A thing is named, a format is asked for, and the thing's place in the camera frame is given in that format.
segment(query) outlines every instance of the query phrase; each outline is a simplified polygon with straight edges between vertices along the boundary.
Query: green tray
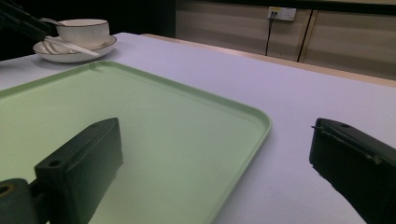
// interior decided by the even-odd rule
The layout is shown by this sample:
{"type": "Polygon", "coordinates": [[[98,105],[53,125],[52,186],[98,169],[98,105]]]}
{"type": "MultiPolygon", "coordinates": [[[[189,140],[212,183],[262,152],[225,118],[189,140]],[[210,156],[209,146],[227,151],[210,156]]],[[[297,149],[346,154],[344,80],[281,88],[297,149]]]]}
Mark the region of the green tray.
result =
{"type": "Polygon", "coordinates": [[[261,111],[113,62],[0,91],[0,180],[120,119],[124,164],[90,223],[211,223],[261,147],[261,111]]]}

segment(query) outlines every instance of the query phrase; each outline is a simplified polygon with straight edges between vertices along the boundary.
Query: power outlet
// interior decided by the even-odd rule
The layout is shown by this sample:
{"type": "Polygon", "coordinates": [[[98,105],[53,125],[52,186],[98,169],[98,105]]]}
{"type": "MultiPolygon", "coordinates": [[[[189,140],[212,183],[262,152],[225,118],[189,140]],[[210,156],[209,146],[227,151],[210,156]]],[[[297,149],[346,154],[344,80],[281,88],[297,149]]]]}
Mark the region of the power outlet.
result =
{"type": "Polygon", "coordinates": [[[269,7],[268,19],[274,18],[274,20],[294,21],[296,11],[296,8],[291,7],[269,7]]]}

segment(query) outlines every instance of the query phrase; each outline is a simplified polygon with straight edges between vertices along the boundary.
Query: tabletop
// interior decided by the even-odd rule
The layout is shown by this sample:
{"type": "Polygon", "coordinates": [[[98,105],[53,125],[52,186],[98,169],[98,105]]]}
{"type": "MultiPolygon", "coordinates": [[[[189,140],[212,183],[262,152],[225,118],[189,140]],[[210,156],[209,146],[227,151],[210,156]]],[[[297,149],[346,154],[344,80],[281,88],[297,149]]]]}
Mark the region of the tabletop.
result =
{"type": "MultiPolygon", "coordinates": [[[[396,88],[142,35],[117,34],[114,61],[259,108],[273,121],[216,223],[364,223],[312,168],[317,118],[335,119],[396,147],[396,88]]],[[[37,55],[0,62],[0,90],[83,63],[37,55]]]]}

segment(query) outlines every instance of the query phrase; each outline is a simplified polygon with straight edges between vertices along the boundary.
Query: white saucer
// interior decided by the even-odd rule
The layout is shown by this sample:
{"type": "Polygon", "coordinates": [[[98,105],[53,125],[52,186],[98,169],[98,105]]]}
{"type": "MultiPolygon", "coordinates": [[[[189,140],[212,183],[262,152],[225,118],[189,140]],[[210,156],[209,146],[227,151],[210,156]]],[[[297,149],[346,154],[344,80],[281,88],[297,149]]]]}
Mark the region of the white saucer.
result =
{"type": "Polygon", "coordinates": [[[56,63],[80,63],[107,55],[111,50],[114,49],[117,38],[113,35],[108,37],[108,40],[97,49],[91,49],[92,51],[99,54],[99,56],[91,56],[84,53],[74,52],[73,50],[67,49],[58,45],[50,45],[49,43],[43,44],[38,42],[33,46],[33,50],[36,54],[40,55],[43,59],[56,63]]]}

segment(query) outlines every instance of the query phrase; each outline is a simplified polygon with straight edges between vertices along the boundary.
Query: teacup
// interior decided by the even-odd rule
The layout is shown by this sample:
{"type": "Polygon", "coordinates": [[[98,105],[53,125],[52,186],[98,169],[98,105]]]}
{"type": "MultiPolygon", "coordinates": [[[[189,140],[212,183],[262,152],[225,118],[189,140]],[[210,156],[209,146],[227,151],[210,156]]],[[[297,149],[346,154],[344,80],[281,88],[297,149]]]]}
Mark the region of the teacup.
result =
{"type": "Polygon", "coordinates": [[[95,19],[60,21],[56,30],[62,40],[84,49],[98,49],[110,35],[108,22],[95,19]]]}

